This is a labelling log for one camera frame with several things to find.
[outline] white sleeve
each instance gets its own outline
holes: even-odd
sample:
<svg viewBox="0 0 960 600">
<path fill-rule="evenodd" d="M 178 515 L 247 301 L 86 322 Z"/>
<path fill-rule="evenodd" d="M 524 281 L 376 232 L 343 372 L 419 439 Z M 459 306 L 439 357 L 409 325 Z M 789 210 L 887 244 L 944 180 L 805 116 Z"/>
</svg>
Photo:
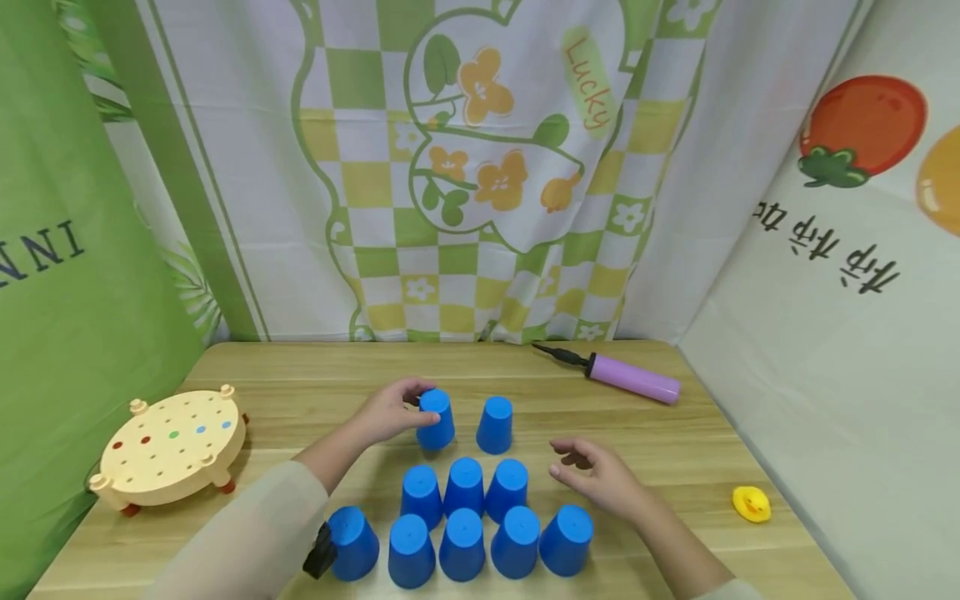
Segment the white sleeve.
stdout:
<svg viewBox="0 0 960 600">
<path fill-rule="evenodd" d="M 745 581 L 734 579 L 723 586 L 709 591 L 695 600 L 762 600 L 760 594 Z"/>
<path fill-rule="evenodd" d="M 182 548 L 144 600 L 277 598 L 302 568 L 327 499 L 301 463 L 271 468 Z"/>
</svg>

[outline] yellow rubber duck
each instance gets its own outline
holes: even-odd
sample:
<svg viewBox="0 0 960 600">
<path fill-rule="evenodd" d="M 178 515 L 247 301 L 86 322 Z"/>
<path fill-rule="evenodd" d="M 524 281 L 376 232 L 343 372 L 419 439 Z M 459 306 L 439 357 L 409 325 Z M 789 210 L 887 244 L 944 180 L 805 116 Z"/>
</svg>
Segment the yellow rubber duck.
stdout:
<svg viewBox="0 0 960 600">
<path fill-rule="evenodd" d="M 751 523 L 765 523 L 770 520 L 770 499 L 760 488 L 740 486 L 733 490 L 733 507 Z"/>
</svg>

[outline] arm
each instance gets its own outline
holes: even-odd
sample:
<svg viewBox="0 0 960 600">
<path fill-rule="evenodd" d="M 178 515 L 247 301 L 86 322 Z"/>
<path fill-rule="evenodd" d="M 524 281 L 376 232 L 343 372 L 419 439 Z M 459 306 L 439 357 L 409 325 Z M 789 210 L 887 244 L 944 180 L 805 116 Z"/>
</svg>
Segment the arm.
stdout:
<svg viewBox="0 0 960 600">
<path fill-rule="evenodd" d="M 407 410 L 433 387 L 415 377 L 374 392 L 347 422 L 263 477 L 217 513 L 174 557 L 146 600 L 276 598 L 300 571 L 328 495 L 373 444 L 440 416 Z"/>
<path fill-rule="evenodd" d="M 554 479 L 630 523 L 650 549 L 677 600 L 717 597 L 721 593 L 730 598 L 757 597 L 748 586 L 733 581 L 730 570 L 666 502 L 636 480 L 616 453 L 582 438 L 564 438 L 550 444 L 563 455 L 560 465 L 550 467 Z M 569 466 L 590 469 L 591 473 L 585 476 Z M 749 592 L 738 593 L 733 588 Z"/>
</svg>

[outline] left hand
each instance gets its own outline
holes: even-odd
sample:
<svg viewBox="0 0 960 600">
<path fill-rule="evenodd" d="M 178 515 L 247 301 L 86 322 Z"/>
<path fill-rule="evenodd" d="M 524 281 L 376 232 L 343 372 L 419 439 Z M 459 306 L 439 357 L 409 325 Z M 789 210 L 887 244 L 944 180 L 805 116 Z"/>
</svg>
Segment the left hand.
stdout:
<svg viewBox="0 0 960 600">
<path fill-rule="evenodd" d="M 407 429 L 427 427 L 440 421 L 437 413 L 422 413 L 420 395 L 437 386 L 420 377 L 407 377 L 370 394 L 348 424 L 367 444 L 386 442 Z"/>
</svg>

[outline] tomato illustration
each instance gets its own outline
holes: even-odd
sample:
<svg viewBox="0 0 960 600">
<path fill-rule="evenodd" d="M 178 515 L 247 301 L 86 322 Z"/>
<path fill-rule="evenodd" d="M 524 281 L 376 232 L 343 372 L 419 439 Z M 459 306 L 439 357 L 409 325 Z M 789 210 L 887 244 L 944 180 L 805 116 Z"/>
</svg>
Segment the tomato illustration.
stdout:
<svg viewBox="0 0 960 600">
<path fill-rule="evenodd" d="M 960 127 L 940 138 L 917 176 L 917 204 L 941 228 L 960 235 Z"/>
<path fill-rule="evenodd" d="M 906 158 L 926 125 L 926 99 L 886 75 L 848 79 L 820 99 L 800 138 L 806 187 L 858 187 Z"/>
</svg>

